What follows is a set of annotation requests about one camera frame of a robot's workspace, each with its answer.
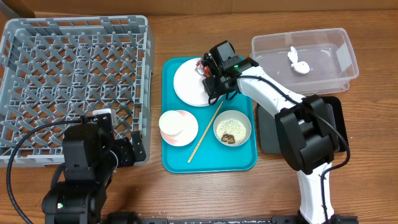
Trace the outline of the white rice pile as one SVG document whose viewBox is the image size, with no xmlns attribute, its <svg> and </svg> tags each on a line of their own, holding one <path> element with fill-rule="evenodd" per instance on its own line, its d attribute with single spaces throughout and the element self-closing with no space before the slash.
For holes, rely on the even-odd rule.
<svg viewBox="0 0 398 224">
<path fill-rule="evenodd" d="M 216 127 L 216 135 L 219 139 L 224 134 L 232 134 L 235 142 L 243 141 L 246 137 L 246 128 L 243 123 L 237 119 L 222 120 Z"/>
</svg>

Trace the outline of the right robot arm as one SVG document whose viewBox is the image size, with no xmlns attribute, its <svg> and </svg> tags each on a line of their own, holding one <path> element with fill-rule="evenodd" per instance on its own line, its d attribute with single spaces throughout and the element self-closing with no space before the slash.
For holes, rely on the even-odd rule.
<svg viewBox="0 0 398 224">
<path fill-rule="evenodd" d="M 331 124 L 323 98 L 303 96 L 277 83 L 252 58 L 241 59 L 226 40 L 215 45 L 197 62 L 196 72 L 208 102 L 221 96 L 241 93 L 274 117 L 281 154 L 297 172 L 302 223 L 338 223 L 331 205 L 330 171 L 347 164 L 333 165 L 334 154 L 348 143 Z"/>
</svg>

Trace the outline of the white tissue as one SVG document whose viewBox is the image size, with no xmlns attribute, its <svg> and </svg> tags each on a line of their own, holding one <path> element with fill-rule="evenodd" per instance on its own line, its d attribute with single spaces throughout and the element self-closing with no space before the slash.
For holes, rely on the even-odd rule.
<svg viewBox="0 0 398 224">
<path fill-rule="evenodd" d="M 305 75 L 310 71 L 310 67 L 307 62 L 299 61 L 298 53 L 295 47 L 290 47 L 290 51 L 287 53 L 287 56 L 291 62 L 290 66 L 295 72 Z"/>
</svg>

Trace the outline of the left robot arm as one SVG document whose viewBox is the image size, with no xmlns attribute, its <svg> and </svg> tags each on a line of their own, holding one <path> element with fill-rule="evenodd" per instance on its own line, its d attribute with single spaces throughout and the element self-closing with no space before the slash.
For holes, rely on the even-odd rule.
<svg viewBox="0 0 398 224">
<path fill-rule="evenodd" d="M 113 172 L 145 160 L 142 134 L 114 138 L 111 110 L 82 115 L 63 133 L 65 162 L 57 168 L 42 201 L 46 223 L 100 223 Z"/>
</svg>

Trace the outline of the brown food scrap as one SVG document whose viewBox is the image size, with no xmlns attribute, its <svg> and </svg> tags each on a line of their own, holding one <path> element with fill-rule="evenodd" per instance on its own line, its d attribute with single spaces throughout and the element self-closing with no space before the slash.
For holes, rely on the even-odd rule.
<svg viewBox="0 0 398 224">
<path fill-rule="evenodd" d="M 235 138 L 232 134 L 224 134 L 221 137 L 221 141 L 225 142 L 226 144 L 234 144 L 235 143 Z"/>
</svg>

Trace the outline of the grey bowl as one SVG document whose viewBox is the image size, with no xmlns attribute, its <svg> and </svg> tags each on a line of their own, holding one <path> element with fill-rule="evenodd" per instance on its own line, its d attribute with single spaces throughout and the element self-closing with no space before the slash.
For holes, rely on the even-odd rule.
<svg viewBox="0 0 398 224">
<path fill-rule="evenodd" d="M 213 132 L 217 140 L 225 146 L 240 146 L 252 133 L 251 122 L 242 112 L 227 110 L 220 113 L 214 120 Z"/>
</svg>

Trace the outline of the red snack wrapper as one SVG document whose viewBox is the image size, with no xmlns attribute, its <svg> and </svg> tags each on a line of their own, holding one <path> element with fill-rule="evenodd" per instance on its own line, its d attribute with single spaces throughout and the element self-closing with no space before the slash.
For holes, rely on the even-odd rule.
<svg viewBox="0 0 398 224">
<path fill-rule="evenodd" d="M 199 59 L 199 61 L 196 63 L 195 71 L 197 72 L 197 74 L 199 74 L 205 78 L 211 77 L 210 68 L 209 68 L 209 66 L 203 65 L 202 59 Z"/>
</svg>

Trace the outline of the white paper cup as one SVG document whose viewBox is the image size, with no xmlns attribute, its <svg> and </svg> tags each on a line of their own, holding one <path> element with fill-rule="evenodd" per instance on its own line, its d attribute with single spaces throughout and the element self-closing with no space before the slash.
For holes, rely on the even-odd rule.
<svg viewBox="0 0 398 224">
<path fill-rule="evenodd" d="M 183 116 L 178 111 L 166 111 L 159 118 L 159 128 L 167 135 L 178 135 L 183 129 L 182 120 Z"/>
</svg>

